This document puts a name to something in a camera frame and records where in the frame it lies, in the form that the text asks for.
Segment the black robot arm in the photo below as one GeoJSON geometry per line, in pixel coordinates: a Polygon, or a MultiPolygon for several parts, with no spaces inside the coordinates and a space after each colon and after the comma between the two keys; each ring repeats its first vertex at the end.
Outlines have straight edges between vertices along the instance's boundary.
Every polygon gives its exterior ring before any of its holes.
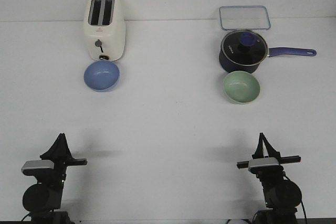
{"type": "Polygon", "coordinates": [[[24,163],[21,172],[36,178],[22,199],[31,223],[73,223],[68,212],[60,211],[66,171],[69,166],[84,165],[87,165],[85,158],[72,156],[65,133],[58,135],[39,160],[24,163]]]}
{"type": "Polygon", "coordinates": [[[264,133],[259,134],[256,151],[249,161],[237,163],[237,168],[248,171],[262,185],[267,209],[257,211],[247,223],[297,223],[297,206],[303,205],[299,186],[285,173],[284,164],[298,163],[299,155],[281,156],[268,142],[264,133]]]}

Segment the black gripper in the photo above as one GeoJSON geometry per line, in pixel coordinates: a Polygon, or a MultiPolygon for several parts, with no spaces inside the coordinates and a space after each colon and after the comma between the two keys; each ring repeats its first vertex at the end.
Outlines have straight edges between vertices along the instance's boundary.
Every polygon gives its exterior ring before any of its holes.
{"type": "Polygon", "coordinates": [[[64,182],[66,180],[66,170],[69,166],[85,166],[86,158],[73,158],[68,147],[66,135],[60,133],[50,149],[40,156],[42,160],[49,160],[54,163],[54,169],[49,172],[45,181],[64,182]],[[61,143],[63,142],[63,156],[60,156],[61,143]]]}
{"type": "Polygon", "coordinates": [[[259,133],[258,145],[255,153],[252,155],[252,159],[237,162],[236,166],[238,169],[247,168],[257,178],[265,179],[265,177],[270,176],[282,176],[284,170],[283,164],[299,162],[301,162],[301,156],[299,155],[281,157],[280,152],[271,146],[263,133],[259,133]],[[264,156],[264,146],[268,156],[264,156]]]}

